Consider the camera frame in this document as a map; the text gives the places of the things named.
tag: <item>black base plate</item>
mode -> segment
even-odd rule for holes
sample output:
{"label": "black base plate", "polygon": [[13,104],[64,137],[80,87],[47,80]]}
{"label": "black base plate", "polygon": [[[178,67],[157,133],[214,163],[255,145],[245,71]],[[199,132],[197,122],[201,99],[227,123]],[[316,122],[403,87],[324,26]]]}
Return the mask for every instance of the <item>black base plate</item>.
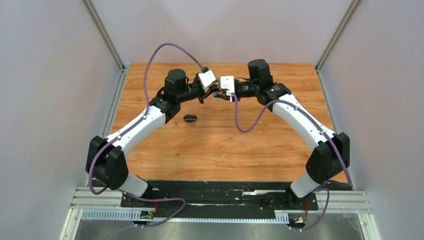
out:
{"label": "black base plate", "polygon": [[[274,219],[274,210],[317,210],[315,194],[293,206],[285,192],[268,192],[244,195],[255,190],[285,190],[291,182],[238,182],[238,181],[174,181],[150,180],[154,190],[147,191],[146,199],[183,198],[187,206],[179,218],[213,219]],[[159,202],[155,217],[168,217],[180,206],[181,201]],[[153,208],[153,202],[144,202],[125,195],[121,200],[124,208]]]}

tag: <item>wall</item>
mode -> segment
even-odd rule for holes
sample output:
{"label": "wall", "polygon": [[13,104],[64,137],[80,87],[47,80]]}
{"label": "wall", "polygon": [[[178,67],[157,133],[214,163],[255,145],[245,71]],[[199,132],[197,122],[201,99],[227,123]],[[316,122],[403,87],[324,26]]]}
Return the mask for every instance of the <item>wall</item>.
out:
{"label": "wall", "polygon": [[[164,42],[201,62],[317,63],[351,0],[92,0],[125,64]],[[190,62],[167,47],[158,62]]]}
{"label": "wall", "polygon": [[0,239],[56,240],[118,68],[83,3],[0,3]]}
{"label": "wall", "polygon": [[424,2],[364,0],[322,70],[384,240],[424,235]]}

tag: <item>wooden tabletop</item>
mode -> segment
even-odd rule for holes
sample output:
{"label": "wooden tabletop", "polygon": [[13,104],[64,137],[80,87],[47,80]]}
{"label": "wooden tabletop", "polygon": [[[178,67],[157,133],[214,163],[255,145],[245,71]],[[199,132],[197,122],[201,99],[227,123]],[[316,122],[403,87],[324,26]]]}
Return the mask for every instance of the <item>wooden tabletop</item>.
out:
{"label": "wooden tabletop", "polygon": [[[249,77],[246,63],[207,63],[216,76]],[[143,92],[145,63],[133,63],[116,114],[113,132],[125,126],[146,107]],[[194,63],[153,63],[147,75],[150,100],[164,86],[171,69],[183,69],[190,81],[199,67]],[[313,64],[270,64],[274,82],[283,83],[315,118],[328,128],[332,123]],[[256,98],[239,102],[238,119],[250,127],[263,108]],[[183,116],[197,115],[197,122]],[[143,179],[294,181],[311,155],[300,136],[268,110],[249,133],[237,130],[234,103],[212,96],[200,104],[181,104],[181,111],[165,126],[142,141],[127,158],[130,172]],[[339,174],[336,180],[345,181]]]}

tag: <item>black oval object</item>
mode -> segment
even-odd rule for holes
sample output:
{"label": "black oval object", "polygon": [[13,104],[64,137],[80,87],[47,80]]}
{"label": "black oval object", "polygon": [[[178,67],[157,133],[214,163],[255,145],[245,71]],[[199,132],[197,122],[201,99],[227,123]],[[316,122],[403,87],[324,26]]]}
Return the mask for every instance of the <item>black oval object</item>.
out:
{"label": "black oval object", "polygon": [[184,116],[184,121],[188,122],[188,123],[193,123],[196,122],[196,120],[198,119],[198,117],[194,114],[187,114]]}

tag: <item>gray wall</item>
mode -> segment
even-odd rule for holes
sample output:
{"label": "gray wall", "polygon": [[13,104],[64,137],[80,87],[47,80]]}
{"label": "gray wall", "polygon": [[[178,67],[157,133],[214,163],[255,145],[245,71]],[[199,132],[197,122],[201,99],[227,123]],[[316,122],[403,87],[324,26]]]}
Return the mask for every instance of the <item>gray wall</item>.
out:
{"label": "gray wall", "polygon": [[424,2],[364,0],[322,75],[382,239],[424,236]]}
{"label": "gray wall", "polygon": [[118,68],[79,0],[0,3],[0,239],[59,238]]}
{"label": "gray wall", "polygon": [[[351,0],[92,0],[126,64],[164,42],[201,62],[317,63]],[[167,47],[158,62],[189,62]]]}

